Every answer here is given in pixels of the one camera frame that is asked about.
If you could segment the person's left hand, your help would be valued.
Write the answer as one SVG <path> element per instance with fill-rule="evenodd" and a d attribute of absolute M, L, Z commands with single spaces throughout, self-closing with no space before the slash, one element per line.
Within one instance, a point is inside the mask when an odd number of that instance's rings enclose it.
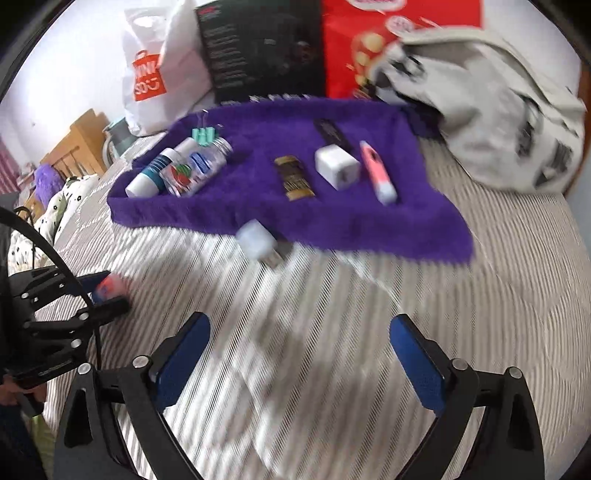
<path fill-rule="evenodd" d="M 18 386 L 11 376 L 5 375 L 0 385 L 0 404 L 14 406 L 19 403 L 21 396 L 32 395 L 36 402 L 44 403 L 47 398 L 47 384 L 44 383 L 32 389 Z"/>

